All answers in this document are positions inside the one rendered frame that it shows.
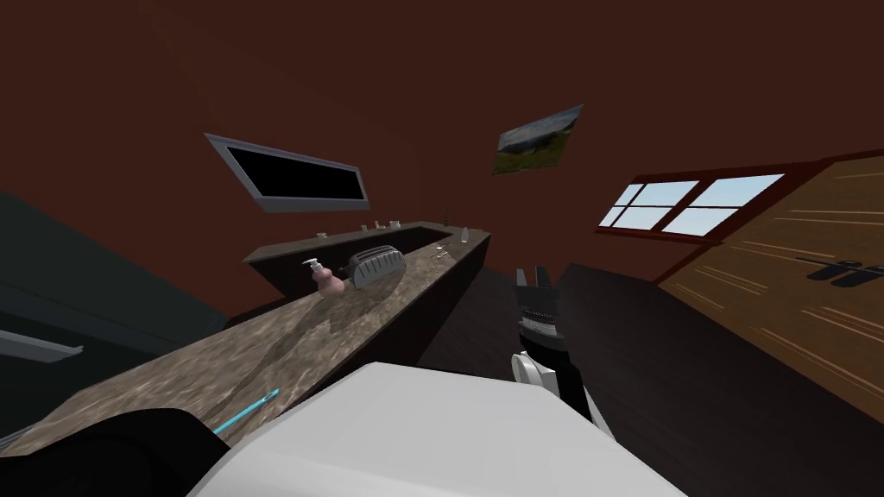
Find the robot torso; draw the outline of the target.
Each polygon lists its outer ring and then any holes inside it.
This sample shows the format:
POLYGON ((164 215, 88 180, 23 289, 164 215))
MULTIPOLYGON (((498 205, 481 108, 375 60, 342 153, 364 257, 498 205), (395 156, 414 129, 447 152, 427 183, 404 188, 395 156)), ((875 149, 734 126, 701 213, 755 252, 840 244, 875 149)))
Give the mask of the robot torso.
POLYGON ((543 387, 374 362, 238 442, 187 497, 685 497, 543 387))

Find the red framed bright window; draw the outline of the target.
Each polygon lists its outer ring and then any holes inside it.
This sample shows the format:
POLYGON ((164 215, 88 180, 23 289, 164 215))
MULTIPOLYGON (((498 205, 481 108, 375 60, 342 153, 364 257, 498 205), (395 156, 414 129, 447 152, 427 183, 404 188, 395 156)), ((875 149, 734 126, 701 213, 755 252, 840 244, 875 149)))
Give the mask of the red framed bright window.
POLYGON ((826 167, 801 162, 636 176, 596 233, 714 246, 826 167))

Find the pink soap dispenser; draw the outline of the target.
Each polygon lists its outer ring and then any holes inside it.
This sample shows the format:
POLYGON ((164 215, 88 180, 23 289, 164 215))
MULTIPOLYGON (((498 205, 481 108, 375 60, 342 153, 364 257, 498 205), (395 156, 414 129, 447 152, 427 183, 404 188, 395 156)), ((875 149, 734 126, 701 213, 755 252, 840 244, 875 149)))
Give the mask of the pink soap dispenser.
POLYGON ((318 292, 325 299, 339 297, 345 291, 345 283, 331 269, 325 267, 317 258, 303 261, 313 272, 312 279, 316 282, 318 292))

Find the blue handled knife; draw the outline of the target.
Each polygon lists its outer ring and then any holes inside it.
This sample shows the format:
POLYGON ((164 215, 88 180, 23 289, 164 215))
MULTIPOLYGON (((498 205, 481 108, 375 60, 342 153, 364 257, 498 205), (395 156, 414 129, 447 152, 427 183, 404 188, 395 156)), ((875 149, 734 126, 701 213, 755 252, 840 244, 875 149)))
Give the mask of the blue handled knife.
POLYGON ((241 412, 239 412, 239 413, 236 414, 235 416, 233 416, 233 417, 229 418, 228 420, 224 421, 220 426, 218 426, 217 428, 215 428, 212 432, 213 432, 215 435, 219 435, 219 434, 222 433, 223 431, 227 430, 227 429, 228 429, 230 426, 232 426, 233 424, 235 424, 235 423, 237 423, 238 421, 240 421, 241 419, 247 417, 247 416, 250 415, 253 411, 259 409, 259 407, 261 407, 261 406, 267 404, 270 400, 272 400, 273 398, 277 397, 277 395, 279 394, 279 392, 280 392, 280 389, 277 388, 277 389, 275 389, 275 390, 273 390, 273 391, 267 393, 266 395, 264 395, 263 397, 261 397, 259 400, 257 400, 256 402, 254 402, 254 403, 251 404, 250 406, 246 407, 246 409, 243 409, 241 412))

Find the grey framed black window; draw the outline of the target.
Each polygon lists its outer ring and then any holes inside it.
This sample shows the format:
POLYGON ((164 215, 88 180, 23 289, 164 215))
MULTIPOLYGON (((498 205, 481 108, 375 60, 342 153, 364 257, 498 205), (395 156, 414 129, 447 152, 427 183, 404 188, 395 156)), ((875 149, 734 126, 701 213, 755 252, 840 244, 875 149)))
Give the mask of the grey framed black window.
POLYGON ((356 167, 218 135, 205 137, 267 213, 370 209, 356 167))

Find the landscape picture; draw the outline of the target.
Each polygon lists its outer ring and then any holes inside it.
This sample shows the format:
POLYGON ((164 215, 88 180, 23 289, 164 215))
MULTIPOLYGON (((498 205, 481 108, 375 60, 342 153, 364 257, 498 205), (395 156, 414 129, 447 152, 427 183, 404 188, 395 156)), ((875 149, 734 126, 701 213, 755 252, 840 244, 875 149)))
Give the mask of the landscape picture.
POLYGON ((556 167, 583 107, 580 104, 503 133, 492 175, 556 167))

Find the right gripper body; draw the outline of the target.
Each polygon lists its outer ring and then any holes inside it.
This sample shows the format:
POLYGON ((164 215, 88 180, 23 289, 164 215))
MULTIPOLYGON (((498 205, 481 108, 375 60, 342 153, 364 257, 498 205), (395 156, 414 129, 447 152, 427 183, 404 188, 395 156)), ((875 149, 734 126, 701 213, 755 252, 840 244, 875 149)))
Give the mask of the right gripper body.
POLYGON ((545 286, 515 285, 521 322, 528 328, 554 328, 559 317, 557 289, 545 286))

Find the grey toaster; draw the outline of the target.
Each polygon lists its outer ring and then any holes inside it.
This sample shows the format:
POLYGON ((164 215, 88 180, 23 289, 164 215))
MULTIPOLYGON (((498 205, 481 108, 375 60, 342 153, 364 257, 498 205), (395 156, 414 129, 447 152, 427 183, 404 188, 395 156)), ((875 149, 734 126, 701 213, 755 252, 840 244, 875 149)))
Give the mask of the grey toaster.
POLYGON ((347 279, 357 290, 360 290, 405 268, 406 265, 407 258, 399 249, 382 245, 351 256, 340 271, 346 274, 347 279))

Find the dark cabinet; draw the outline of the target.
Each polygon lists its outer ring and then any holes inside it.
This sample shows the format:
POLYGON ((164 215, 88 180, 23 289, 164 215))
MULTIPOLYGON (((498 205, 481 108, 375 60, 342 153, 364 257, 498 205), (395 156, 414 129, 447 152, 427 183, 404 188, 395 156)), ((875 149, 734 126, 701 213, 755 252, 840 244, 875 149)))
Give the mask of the dark cabinet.
POLYGON ((0 330, 83 351, 0 355, 0 437, 80 390, 223 329, 228 318, 0 190, 0 330))

